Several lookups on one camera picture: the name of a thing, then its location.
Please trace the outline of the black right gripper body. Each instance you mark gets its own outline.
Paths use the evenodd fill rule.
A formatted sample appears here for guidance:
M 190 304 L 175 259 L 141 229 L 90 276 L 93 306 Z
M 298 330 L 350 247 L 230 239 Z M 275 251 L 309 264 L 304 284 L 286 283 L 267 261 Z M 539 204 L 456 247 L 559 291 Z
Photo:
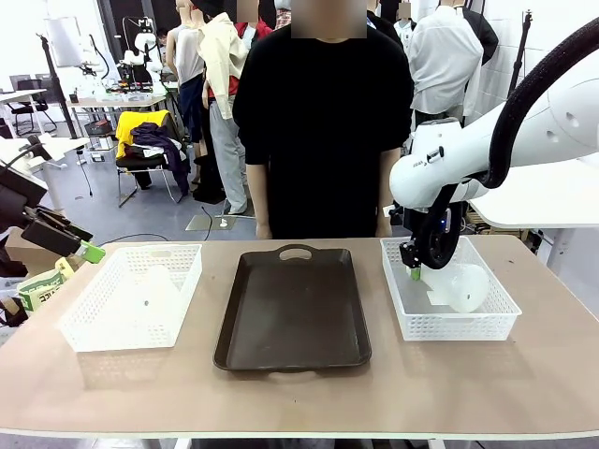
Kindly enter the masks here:
M 421 267 L 419 250 L 414 239 L 400 244 L 400 254 L 403 264 L 408 268 L 419 269 Z

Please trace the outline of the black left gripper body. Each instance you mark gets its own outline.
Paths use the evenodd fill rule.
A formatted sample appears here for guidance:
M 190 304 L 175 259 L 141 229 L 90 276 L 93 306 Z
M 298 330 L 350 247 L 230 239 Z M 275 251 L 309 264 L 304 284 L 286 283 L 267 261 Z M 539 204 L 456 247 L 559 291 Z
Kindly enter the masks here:
M 61 256 L 75 254 L 93 238 L 63 214 L 48 208 L 25 208 L 22 215 L 22 238 Z

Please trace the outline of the translucent white conical flask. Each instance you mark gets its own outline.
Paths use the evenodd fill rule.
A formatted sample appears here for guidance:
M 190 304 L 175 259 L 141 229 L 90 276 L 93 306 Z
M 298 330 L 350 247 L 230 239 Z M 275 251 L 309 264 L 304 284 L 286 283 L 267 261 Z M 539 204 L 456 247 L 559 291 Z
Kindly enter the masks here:
M 423 267 L 420 280 L 427 285 L 427 297 L 433 306 L 448 306 L 458 313 L 479 308 L 489 293 L 490 280 L 480 266 L 450 263 L 441 269 Z
M 153 266 L 137 278 L 121 281 L 113 306 L 114 318 L 125 324 L 172 326 L 178 321 L 182 294 L 165 266 Z

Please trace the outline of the white perforated plastic basket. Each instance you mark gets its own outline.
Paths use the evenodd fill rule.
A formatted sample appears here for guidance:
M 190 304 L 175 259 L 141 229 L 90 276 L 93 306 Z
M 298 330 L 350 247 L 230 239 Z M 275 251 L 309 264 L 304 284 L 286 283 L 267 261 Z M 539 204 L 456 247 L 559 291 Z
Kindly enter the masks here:
M 172 347 L 202 273 L 202 245 L 175 243 L 121 248 L 108 257 L 59 321 L 58 328 L 77 353 Z M 125 324 L 114 318 L 114 293 L 127 277 L 165 266 L 182 294 L 178 321 L 172 326 Z
M 381 239 L 382 264 L 394 309 L 406 341 L 503 341 L 521 309 L 483 260 L 471 240 L 461 237 L 450 263 L 474 264 L 489 275 L 489 293 L 471 313 L 458 313 L 448 306 L 433 306 L 427 285 L 412 280 L 402 262 L 400 244 L 407 238 Z

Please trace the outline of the wooden pallet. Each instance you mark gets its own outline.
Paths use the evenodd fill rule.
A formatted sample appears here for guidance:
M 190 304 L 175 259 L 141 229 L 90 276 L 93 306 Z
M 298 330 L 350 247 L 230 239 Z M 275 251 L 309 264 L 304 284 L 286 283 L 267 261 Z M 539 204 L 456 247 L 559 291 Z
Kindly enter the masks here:
M 468 210 L 465 213 L 465 229 L 477 235 L 499 234 L 500 228 L 494 227 L 485 222 L 482 217 L 474 210 Z

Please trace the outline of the white side table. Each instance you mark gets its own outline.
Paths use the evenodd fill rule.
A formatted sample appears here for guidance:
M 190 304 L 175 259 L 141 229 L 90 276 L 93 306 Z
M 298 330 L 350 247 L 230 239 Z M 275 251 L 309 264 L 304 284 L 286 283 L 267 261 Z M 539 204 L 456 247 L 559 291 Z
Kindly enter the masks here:
M 49 134 L 41 135 L 39 140 L 42 143 L 43 148 L 51 156 L 52 161 L 59 161 L 65 157 L 67 152 L 74 151 L 79 147 L 85 147 L 90 143 L 89 138 L 57 138 L 52 137 Z M 28 145 L 29 141 L 26 138 L 0 138 L 0 163 L 7 164 L 21 153 L 21 149 Z M 27 167 L 28 169 L 33 170 L 43 164 L 44 159 L 41 156 L 24 156 L 15 163 L 15 166 L 19 169 L 25 169 Z

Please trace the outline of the metal chair with black seat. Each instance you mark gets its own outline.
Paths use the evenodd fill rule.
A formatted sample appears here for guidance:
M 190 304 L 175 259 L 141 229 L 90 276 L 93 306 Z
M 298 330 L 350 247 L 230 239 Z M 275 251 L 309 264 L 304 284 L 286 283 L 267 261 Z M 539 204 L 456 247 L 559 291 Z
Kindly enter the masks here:
M 169 117 L 166 117 L 163 123 L 166 120 L 171 120 L 172 124 L 177 126 L 174 122 L 172 114 L 170 113 Z M 180 142 L 183 145 L 183 139 L 180 136 Z M 186 147 L 184 147 L 184 155 L 187 156 L 189 160 L 189 156 L 186 152 Z M 134 195 L 140 190 L 147 190 L 152 186 L 151 175 L 156 172 L 160 174 L 164 181 L 168 181 L 168 176 L 173 178 L 172 173 L 168 170 L 165 159 L 160 149 L 156 149 L 151 147 L 149 150 L 144 150 L 142 147 L 132 145 L 125 146 L 125 157 L 121 159 L 116 159 L 115 156 L 115 164 L 116 164 L 116 172 L 117 172 L 117 186 L 118 186 L 118 206 L 121 208 L 126 204 Z M 178 204 L 185 197 L 181 194 L 180 189 L 179 193 L 175 195 L 169 184 L 166 185 L 168 195 L 170 199 Z

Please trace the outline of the metal floor socket plate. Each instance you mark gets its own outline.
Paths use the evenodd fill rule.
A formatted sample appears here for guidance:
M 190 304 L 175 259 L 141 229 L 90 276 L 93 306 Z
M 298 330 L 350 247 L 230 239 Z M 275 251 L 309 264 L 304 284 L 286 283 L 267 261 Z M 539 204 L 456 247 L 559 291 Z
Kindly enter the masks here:
M 237 224 L 253 222 L 254 220 L 254 217 L 246 215 L 195 215 L 185 230 L 187 232 L 228 231 L 233 229 Z

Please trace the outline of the dark purple garment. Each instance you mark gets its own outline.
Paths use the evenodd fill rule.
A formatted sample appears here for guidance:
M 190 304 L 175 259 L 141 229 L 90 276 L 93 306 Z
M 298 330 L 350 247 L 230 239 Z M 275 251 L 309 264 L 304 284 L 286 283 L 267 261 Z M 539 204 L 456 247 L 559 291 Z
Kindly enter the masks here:
M 183 196 L 189 194 L 188 174 L 191 171 L 189 160 L 184 155 L 184 147 L 180 136 L 171 120 L 162 125 L 145 122 L 131 131 L 133 144 L 149 150 L 151 147 L 160 149 L 168 170 L 172 173 Z

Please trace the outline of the yellow garment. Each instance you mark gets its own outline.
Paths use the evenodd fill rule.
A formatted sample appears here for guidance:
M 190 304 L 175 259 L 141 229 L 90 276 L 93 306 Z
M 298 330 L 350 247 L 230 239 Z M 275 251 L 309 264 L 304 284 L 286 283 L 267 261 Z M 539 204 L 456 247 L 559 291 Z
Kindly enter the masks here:
M 170 113 L 167 110 L 149 112 L 124 111 L 119 118 L 115 131 L 115 137 L 118 139 L 116 159 L 125 157 L 125 146 L 134 143 L 131 134 L 133 129 L 144 123 L 154 123 L 160 126 L 163 124 L 165 118 L 169 116 Z

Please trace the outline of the person in black t-shirt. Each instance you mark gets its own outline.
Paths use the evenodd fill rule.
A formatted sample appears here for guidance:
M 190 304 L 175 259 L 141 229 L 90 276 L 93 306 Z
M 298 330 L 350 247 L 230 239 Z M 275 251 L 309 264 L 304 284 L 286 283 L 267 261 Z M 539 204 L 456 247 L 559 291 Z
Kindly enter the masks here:
M 413 82 L 368 2 L 291 0 L 291 23 L 249 52 L 233 118 L 246 165 L 268 170 L 272 239 L 374 238 L 389 220 Z

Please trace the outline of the grey trousers on mannequin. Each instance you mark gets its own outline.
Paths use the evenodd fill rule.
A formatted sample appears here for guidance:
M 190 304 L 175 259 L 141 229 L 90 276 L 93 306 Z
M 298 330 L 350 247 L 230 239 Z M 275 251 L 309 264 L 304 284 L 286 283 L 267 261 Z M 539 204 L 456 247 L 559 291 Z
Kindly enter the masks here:
M 239 138 L 239 127 L 232 118 L 224 119 L 218 103 L 210 103 L 210 129 L 215 158 L 225 189 L 230 214 L 247 209 L 247 175 L 245 148 Z

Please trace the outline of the mannequin with white shirt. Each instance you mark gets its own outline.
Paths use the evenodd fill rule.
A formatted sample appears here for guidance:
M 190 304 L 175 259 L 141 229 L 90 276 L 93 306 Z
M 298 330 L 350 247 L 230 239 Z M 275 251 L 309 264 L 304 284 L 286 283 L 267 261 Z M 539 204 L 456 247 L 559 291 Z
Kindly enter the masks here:
M 472 114 L 483 47 L 463 16 L 460 0 L 440 0 L 416 24 L 408 47 L 416 124 Z

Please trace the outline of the mannequin with beige shirt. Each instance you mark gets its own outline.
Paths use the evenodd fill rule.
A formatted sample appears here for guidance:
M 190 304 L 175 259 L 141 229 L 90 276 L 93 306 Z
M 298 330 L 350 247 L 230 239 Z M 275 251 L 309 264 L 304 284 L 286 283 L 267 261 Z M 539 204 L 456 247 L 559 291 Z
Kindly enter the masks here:
M 206 66 L 209 92 L 222 118 L 229 120 L 232 118 L 230 81 L 241 78 L 249 51 L 226 12 L 216 15 L 198 30 L 197 50 Z

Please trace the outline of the black jacket on mannequin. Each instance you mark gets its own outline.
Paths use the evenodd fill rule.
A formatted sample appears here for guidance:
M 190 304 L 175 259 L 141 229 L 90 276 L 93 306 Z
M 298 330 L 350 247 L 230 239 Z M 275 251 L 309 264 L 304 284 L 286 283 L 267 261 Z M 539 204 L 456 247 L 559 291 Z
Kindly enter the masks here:
M 482 65 L 485 65 L 493 57 L 499 45 L 499 39 L 493 28 L 485 17 L 469 8 L 462 10 L 464 19 L 472 27 L 476 37 L 483 48 Z

